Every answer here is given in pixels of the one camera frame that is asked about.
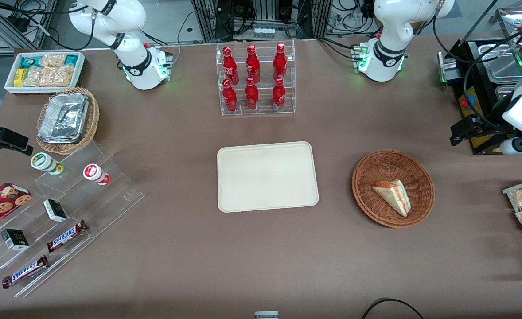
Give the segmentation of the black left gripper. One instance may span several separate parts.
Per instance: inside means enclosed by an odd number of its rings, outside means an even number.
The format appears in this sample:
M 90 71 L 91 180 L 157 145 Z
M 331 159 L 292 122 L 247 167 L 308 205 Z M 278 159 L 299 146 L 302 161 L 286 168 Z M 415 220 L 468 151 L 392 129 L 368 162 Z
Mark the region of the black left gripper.
M 482 119 L 461 119 L 451 126 L 452 136 L 450 137 L 450 143 L 452 147 L 455 147 L 462 143 L 462 141 L 477 139 L 483 136 L 514 135 L 515 130 L 512 125 L 506 122 L 490 124 Z

